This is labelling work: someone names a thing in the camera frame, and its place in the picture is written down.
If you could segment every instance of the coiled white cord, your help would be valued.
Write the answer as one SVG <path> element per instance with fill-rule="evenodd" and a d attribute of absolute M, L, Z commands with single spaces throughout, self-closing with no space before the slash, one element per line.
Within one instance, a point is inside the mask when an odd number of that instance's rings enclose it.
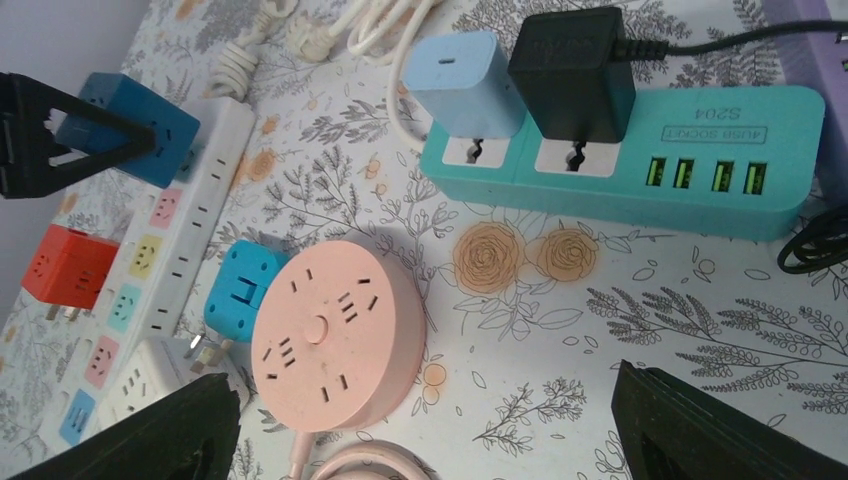
<path fill-rule="evenodd" d="M 264 0 L 253 24 L 242 36 L 227 43 L 212 70 L 209 93 L 213 97 L 232 97 L 242 101 L 250 88 L 259 57 L 251 53 L 265 41 L 274 23 L 291 15 L 297 0 Z"/>
<path fill-rule="evenodd" d="M 309 462 L 309 453 L 315 434 L 297 432 L 291 452 L 291 480 L 303 480 L 303 468 Z M 382 465 L 389 467 L 407 480 L 429 480 L 429 477 L 415 463 L 400 453 L 382 445 L 358 444 L 333 455 L 319 468 L 310 480 L 388 480 L 388 477 L 374 472 L 348 471 L 336 474 L 350 465 Z"/>
<path fill-rule="evenodd" d="M 386 110 L 389 123 L 401 139 L 415 151 L 424 150 L 424 141 L 407 130 L 398 114 L 398 86 L 406 54 L 424 18 L 441 0 L 355 0 L 353 5 L 330 26 L 310 19 L 306 14 L 289 22 L 286 30 L 286 46 L 298 58 L 311 63 L 322 62 L 330 55 L 344 30 L 356 22 L 347 39 L 347 48 L 355 56 L 361 56 L 372 65 L 387 65 L 391 62 L 389 83 L 386 86 Z M 372 54 L 377 43 L 384 39 L 410 9 L 415 12 L 401 35 L 397 45 L 386 53 Z"/>

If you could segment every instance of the tablecloth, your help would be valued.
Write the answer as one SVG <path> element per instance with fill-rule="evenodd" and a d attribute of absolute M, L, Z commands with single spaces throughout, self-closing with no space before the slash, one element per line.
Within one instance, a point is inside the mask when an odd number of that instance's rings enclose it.
<path fill-rule="evenodd" d="M 342 0 L 301 0 L 337 18 Z M 444 0 L 422 34 L 487 29 L 509 50 L 521 19 L 617 4 L 632 37 L 691 44 L 764 23 L 755 0 Z M 256 0 L 153 0 L 123 71 L 172 102 L 203 95 L 224 43 Z M 345 236 L 405 267 L 425 301 L 427 348 L 406 400 L 384 421 L 318 437 L 319 465 L 386 440 L 430 478 L 630 478 L 610 412 L 622 358 L 656 366 L 759 421 L 848 460 L 848 266 L 788 276 L 764 244 L 454 202 L 390 131 L 375 68 L 337 48 L 310 65 L 264 47 L 247 101 L 259 117 L 178 336 L 202 311 L 220 258 L 248 239 L 296 252 Z M 772 44 L 638 64 L 639 87 L 780 83 Z M 400 105 L 425 132 L 426 112 Z M 141 185 L 109 171 L 68 189 L 56 222 L 120 239 Z M 816 194 L 810 208 L 815 207 Z M 0 451 L 10 475 L 51 456 L 41 412 L 81 332 L 22 293 L 0 335 Z M 233 359 L 249 377 L 246 345 Z M 279 479 L 293 434 L 255 398 L 231 479 Z"/>

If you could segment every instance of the teal power strip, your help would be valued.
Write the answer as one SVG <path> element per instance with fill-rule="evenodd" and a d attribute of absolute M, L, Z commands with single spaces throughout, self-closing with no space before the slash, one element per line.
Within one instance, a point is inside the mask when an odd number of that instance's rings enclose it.
<path fill-rule="evenodd" d="M 643 90 L 620 144 L 451 138 L 433 123 L 421 170 L 451 199 L 751 240 L 796 221 L 824 101 L 796 86 Z"/>

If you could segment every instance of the round pink power strip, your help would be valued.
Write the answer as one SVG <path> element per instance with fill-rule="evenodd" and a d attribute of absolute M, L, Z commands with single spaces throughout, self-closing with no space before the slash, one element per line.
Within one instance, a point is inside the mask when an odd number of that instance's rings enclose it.
<path fill-rule="evenodd" d="M 354 243 L 320 243 L 292 258 L 265 294 L 251 343 L 256 388 L 289 428 L 365 427 L 408 393 L 425 336 L 405 270 Z"/>

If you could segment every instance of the gray wall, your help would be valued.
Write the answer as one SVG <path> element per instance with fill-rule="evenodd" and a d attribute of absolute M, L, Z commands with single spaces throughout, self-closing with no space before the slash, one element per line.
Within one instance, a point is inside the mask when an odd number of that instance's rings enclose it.
<path fill-rule="evenodd" d="M 93 71 L 117 71 L 149 0 L 0 0 L 0 72 L 76 93 Z M 62 193 L 0 198 L 0 328 Z"/>

